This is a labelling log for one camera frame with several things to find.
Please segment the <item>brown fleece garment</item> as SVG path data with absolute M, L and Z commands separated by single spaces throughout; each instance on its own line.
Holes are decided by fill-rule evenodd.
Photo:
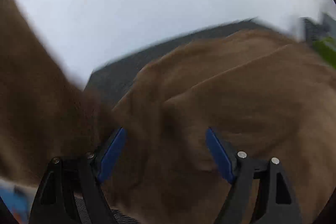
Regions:
M 272 31 L 192 42 L 146 65 L 108 108 L 68 82 L 1 0 L 1 178 L 37 188 L 49 161 L 93 151 L 119 127 L 125 148 L 102 189 L 141 223 L 213 223 L 230 186 L 206 129 L 255 159 L 277 157 L 303 223 L 335 191 L 335 70 Z

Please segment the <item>blue foam floor mat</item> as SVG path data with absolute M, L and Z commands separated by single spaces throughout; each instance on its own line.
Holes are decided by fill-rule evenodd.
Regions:
M 19 223 L 28 223 L 37 189 L 1 180 L 1 198 Z

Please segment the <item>black patterned table cloth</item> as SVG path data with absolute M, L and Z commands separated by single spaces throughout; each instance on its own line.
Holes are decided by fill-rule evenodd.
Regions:
M 228 193 L 206 147 L 206 129 L 232 122 L 236 98 L 226 71 L 278 48 L 272 33 L 238 22 L 177 38 L 96 71 L 97 90 L 127 130 L 102 191 L 111 207 L 141 223 L 211 223 Z

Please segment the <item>green paper bag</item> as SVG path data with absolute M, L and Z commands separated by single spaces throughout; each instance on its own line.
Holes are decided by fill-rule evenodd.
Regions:
M 336 68 L 336 43 L 332 37 L 313 42 L 313 49 L 334 69 Z

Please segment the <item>black mesh chair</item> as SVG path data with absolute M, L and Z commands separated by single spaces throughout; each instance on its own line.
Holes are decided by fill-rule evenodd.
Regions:
M 335 39 L 335 19 L 327 13 L 322 13 L 319 22 L 311 18 L 301 18 L 303 24 L 303 34 L 306 43 L 312 47 L 313 43 L 325 38 Z

